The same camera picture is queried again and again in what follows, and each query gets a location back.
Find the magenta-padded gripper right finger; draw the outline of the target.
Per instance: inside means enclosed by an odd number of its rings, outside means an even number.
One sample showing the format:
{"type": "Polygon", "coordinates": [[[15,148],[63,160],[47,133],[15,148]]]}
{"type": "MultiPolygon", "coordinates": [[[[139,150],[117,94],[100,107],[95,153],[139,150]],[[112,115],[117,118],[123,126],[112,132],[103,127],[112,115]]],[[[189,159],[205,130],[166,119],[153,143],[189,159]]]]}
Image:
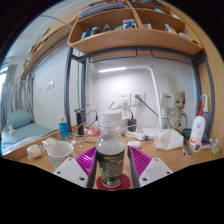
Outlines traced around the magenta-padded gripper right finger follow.
{"type": "Polygon", "coordinates": [[[172,174],[172,170],[160,158],[150,158],[132,146],[128,147],[128,158],[135,188],[141,188],[172,174]]]}

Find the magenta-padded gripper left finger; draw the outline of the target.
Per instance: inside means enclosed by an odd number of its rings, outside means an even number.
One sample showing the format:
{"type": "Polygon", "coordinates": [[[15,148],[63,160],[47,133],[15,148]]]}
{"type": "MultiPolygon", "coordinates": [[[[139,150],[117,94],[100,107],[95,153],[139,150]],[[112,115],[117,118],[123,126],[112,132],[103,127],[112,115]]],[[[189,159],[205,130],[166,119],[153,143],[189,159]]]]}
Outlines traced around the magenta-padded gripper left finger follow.
{"type": "Polygon", "coordinates": [[[54,172],[67,181],[92,189],[96,175],[96,148],[88,149],[77,158],[67,158],[54,172]]]}

